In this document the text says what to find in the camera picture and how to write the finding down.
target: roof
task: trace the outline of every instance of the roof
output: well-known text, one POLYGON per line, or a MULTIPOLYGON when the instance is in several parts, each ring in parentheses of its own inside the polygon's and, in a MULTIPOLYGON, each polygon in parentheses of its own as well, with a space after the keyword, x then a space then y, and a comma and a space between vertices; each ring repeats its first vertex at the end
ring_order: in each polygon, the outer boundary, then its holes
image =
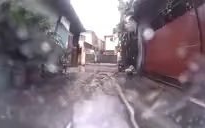
POLYGON ((58 11, 60 16, 65 16, 67 20, 70 21, 70 32, 78 34, 85 31, 73 6, 70 4, 70 0, 46 0, 46 2, 49 6, 52 6, 54 10, 58 11))

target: alley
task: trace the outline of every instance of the alley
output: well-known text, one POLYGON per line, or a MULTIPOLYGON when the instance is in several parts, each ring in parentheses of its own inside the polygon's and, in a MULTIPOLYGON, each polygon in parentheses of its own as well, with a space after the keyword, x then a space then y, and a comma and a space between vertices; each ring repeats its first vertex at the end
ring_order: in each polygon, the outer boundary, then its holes
POLYGON ((46 83, 0 93, 0 128, 205 128, 204 107, 116 65, 70 68, 46 83))
POLYGON ((95 108, 91 116, 95 118, 96 115, 101 115, 98 118, 105 116, 103 118, 106 119, 112 118, 110 116, 113 115, 117 118, 113 121, 117 124, 115 127, 118 127, 120 125, 118 122, 126 120, 126 115, 123 114, 122 119, 117 113, 126 113, 122 112, 126 110, 118 98, 115 84, 112 83, 115 73, 115 65, 87 65, 70 68, 67 76, 47 79, 40 86, 33 86, 26 90, 11 89, 1 92, 0 128, 64 128, 76 120, 75 111, 81 114, 80 110, 75 109, 76 105, 98 96, 102 96, 102 103, 100 100, 95 100, 97 103, 91 106, 95 108))

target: sky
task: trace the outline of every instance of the sky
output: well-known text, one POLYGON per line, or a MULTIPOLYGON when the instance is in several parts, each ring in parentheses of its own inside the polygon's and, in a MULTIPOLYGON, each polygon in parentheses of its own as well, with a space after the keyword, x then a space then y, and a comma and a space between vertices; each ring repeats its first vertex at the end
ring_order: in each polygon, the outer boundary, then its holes
POLYGON ((93 30, 99 38, 112 34, 118 24, 118 0, 70 0, 86 30, 93 30))

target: raindrop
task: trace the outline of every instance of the raindrop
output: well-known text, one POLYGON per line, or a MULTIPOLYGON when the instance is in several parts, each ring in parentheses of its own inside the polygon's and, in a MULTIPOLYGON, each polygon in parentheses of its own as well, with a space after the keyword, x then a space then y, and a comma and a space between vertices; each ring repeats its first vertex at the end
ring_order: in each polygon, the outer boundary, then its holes
POLYGON ((40 103, 40 104, 44 104, 44 103, 45 103, 45 99, 44 99, 44 97, 42 97, 42 96, 38 96, 38 97, 37 97, 37 101, 38 101, 38 103, 40 103))
POLYGON ((142 36, 146 41, 151 40, 154 37, 154 35, 155 35, 155 32, 151 28, 146 28, 142 33, 142 36))
POLYGON ((186 74, 182 74, 179 76, 178 80, 181 82, 181 83, 186 83, 188 81, 188 75, 186 74))
POLYGON ((55 64, 48 64, 47 67, 49 72, 55 73, 58 71, 58 67, 55 64))
POLYGON ((178 48, 177 54, 178 54, 178 56, 179 56, 180 58, 185 58, 186 55, 187 55, 187 50, 186 50, 186 48, 185 48, 185 47, 180 47, 180 48, 178 48))
POLYGON ((176 122, 179 123, 181 120, 182 120, 182 116, 179 115, 179 116, 176 118, 176 122))
POLYGON ((191 62, 191 63, 189 63, 189 69, 193 72, 196 72, 199 70, 199 66, 198 66, 198 64, 191 62))
POLYGON ((48 42, 43 42, 41 44, 41 49, 43 50, 43 52, 48 53, 49 51, 51 51, 51 46, 48 42))
POLYGON ((23 40, 26 40, 28 38, 28 31, 26 28, 24 27, 20 27, 18 30, 17 30, 17 36, 20 38, 20 39, 23 39, 23 40))

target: narrow street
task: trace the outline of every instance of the narrow street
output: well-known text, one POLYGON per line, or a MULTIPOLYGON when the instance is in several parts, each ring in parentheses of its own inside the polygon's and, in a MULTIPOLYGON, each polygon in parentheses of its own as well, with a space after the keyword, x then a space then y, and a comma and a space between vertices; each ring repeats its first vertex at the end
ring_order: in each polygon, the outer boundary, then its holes
POLYGON ((181 99, 115 65, 90 64, 41 87, 1 93, 0 128, 205 128, 205 108, 181 99))

